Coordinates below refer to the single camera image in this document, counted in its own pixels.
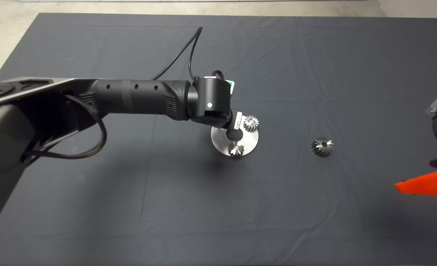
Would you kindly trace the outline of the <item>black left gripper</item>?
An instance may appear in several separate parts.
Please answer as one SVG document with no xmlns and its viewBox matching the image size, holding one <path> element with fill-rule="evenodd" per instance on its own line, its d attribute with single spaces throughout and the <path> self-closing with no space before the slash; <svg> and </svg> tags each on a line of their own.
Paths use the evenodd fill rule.
<svg viewBox="0 0 437 266">
<path fill-rule="evenodd" d="M 230 109 L 230 116 L 228 123 L 226 124 L 226 130 L 228 131 L 238 131 L 241 127 L 241 121 L 243 117 L 243 112 L 238 109 Z"/>
</svg>

